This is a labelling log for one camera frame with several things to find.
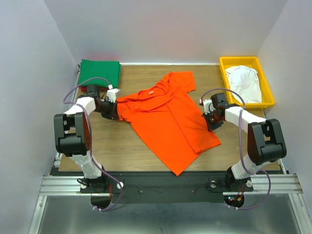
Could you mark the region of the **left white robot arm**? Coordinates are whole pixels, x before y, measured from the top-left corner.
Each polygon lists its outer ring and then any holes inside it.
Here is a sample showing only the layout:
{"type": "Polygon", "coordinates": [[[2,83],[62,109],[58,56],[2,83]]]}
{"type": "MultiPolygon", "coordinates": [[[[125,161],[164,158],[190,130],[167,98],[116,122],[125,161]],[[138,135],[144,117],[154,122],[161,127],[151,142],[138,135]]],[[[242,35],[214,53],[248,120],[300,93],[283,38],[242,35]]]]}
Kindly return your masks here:
{"type": "Polygon", "coordinates": [[[88,85],[87,92],[80,95],[73,106],[63,114],[54,116],[55,146],[58,153],[73,160],[84,177],[78,179],[86,193],[103,193],[112,189],[104,167],[92,153],[92,130],[89,115],[97,112],[102,117],[118,120],[117,94],[120,89],[108,86],[106,94],[100,95],[98,85],[88,85]]]}

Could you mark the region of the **orange t shirt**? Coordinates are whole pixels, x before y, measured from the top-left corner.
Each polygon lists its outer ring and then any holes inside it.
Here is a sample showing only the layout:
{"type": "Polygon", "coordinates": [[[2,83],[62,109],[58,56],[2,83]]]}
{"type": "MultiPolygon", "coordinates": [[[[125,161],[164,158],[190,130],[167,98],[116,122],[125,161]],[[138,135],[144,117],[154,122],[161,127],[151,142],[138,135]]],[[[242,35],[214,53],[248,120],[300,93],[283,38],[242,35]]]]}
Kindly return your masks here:
{"type": "Polygon", "coordinates": [[[118,98],[119,120],[130,123],[146,146],[176,175],[221,141],[188,95],[192,72],[171,72],[150,89],[118,98]]]}

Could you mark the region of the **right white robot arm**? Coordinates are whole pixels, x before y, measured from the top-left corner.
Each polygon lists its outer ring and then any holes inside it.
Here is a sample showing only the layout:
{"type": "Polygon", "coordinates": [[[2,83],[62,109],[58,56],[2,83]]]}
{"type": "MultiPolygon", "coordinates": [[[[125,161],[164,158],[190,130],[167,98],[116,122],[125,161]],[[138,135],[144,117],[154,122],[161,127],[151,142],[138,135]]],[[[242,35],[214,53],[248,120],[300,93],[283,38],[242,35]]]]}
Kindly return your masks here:
{"type": "Polygon", "coordinates": [[[224,93],[200,99],[199,104],[204,107],[208,131],[216,130],[224,122],[238,127],[240,160],[226,172],[227,189],[236,190],[264,166],[286,156],[287,148],[277,119],[258,117],[237,104],[230,104],[224,93]]]}

